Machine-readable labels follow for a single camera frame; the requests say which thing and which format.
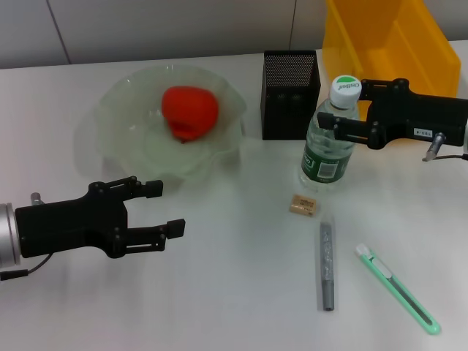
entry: clear glass bowl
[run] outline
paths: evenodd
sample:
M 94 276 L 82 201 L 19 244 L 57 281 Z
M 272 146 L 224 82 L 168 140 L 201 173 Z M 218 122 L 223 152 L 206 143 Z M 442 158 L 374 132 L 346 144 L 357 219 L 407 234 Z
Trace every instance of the clear glass bowl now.
M 161 114 L 171 86 L 211 91 L 219 104 L 216 126 L 204 137 L 182 144 Z M 238 148 L 246 104 L 222 77 L 198 67 L 168 65 L 142 69 L 117 82 L 92 113 L 99 152 L 142 180 L 202 178 L 216 156 Z

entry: black mesh pen holder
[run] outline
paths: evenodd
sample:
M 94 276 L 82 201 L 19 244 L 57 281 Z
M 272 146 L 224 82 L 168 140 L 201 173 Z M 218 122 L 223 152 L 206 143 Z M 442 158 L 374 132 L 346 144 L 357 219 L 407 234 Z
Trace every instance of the black mesh pen holder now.
M 303 140 L 320 93 L 314 50 L 266 51 L 262 82 L 263 140 Z

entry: gray marker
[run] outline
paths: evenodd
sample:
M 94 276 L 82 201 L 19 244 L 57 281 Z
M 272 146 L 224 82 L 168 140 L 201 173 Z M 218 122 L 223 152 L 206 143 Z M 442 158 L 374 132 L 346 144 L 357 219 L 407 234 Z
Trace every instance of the gray marker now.
M 323 309 L 335 309 L 335 281 L 333 278 L 333 218 L 323 216 L 320 220 L 320 272 L 322 276 Z

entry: cable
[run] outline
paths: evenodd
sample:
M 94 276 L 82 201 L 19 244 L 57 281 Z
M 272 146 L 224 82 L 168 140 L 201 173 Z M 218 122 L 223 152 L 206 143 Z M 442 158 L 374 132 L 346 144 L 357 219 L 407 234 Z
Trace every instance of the cable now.
M 432 159 L 434 161 L 435 159 L 463 159 L 462 155 L 447 155 L 447 156 L 437 156 Z
M 8 271 L 8 272 L 0 272 L 0 282 L 4 280 L 10 280 L 15 278 L 20 278 L 22 276 L 28 276 L 31 273 L 34 273 L 39 268 L 41 268 L 47 261 L 50 260 L 52 254 L 49 254 L 39 265 L 32 269 L 19 269 L 17 271 Z
M 53 254 L 49 254 L 39 265 L 37 265 L 36 267 L 30 269 L 28 271 L 28 274 L 31 274 L 31 273 L 34 273 L 35 271 L 37 271 L 39 268 L 41 268 L 47 261 L 50 260 L 50 258 L 52 257 Z

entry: white table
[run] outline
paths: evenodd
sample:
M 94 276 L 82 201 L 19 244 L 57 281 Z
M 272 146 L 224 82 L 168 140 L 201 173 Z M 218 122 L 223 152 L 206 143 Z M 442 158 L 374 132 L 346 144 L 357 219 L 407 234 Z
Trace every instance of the white table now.
M 468 78 L 468 42 L 454 42 Z M 336 217 L 336 310 L 317 310 L 316 219 L 288 212 L 304 142 L 261 141 L 262 55 L 183 61 L 225 76 L 244 96 L 238 162 L 197 185 L 127 204 L 131 226 L 185 218 L 165 252 L 111 260 L 55 254 L 0 287 L 0 348 L 49 350 L 462 350 L 468 344 L 468 163 L 420 161 L 428 144 L 358 146 Z M 167 61 L 0 71 L 0 195 L 53 202 L 121 176 L 91 147 L 84 115 L 119 79 Z M 322 93 L 328 84 L 320 65 Z M 442 153 L 461 153 L 444 146 Z M 354 255 L 368 244 L 442 325 L 429 336 Z M 24 260 L 31 267 L 42 257 Z

